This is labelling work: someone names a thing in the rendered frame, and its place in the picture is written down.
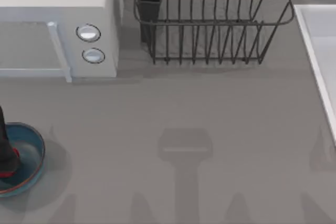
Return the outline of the white sink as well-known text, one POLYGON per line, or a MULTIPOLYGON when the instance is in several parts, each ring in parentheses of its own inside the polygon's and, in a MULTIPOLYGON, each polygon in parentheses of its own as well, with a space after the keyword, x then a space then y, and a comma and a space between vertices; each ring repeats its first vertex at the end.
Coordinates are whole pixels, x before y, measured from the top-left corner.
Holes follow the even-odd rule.
POLYGON ((336 146, 336 4, 294 8, 336 146))

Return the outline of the silver microwave knob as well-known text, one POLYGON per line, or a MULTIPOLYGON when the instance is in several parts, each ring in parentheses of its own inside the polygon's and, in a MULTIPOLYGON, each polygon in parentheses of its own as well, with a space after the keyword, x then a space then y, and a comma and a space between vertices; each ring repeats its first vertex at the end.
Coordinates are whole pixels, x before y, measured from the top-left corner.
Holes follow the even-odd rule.
POLYGON ((82 58, 90 64, 100 64, 105 60, 105 54, 98 48, 90 48, 82 52, 82 58))
POLYGON ((100 39, 101 31, 92 24, 84 24, 76 28, 76 35, 85 42, 95 42, 100 39))

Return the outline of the blue bowl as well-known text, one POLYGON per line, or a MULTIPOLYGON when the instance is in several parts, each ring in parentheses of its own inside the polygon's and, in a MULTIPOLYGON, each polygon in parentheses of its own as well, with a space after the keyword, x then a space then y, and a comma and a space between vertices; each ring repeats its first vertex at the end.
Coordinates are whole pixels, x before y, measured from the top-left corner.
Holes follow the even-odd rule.
POLYGON ((42 135, 32 126, 9 122, 6 124, 9 142, 20 156, 15 174, 0 178, 0 198, 19 195, 36 184, 45 166, 46 145, 42 135))

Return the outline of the black cutlery holder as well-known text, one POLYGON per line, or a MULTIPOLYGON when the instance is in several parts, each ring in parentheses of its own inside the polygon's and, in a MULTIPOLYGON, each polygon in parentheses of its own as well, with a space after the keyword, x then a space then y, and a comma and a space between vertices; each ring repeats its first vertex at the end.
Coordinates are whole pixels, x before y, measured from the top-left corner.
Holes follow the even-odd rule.
POLYGON ((152 41, 151 30, 158 22, 162 0, 135 0, 139 13, 140 38, 142 43, 152 41))

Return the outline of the microwave oven door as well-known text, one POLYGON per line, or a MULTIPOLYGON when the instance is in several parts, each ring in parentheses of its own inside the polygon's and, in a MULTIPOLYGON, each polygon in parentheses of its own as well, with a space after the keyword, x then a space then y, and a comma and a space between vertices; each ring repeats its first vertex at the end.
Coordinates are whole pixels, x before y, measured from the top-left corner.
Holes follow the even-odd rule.
POLYGON ((0 78, 65 78, 71 67, 56 22, 0 22, 0 78))

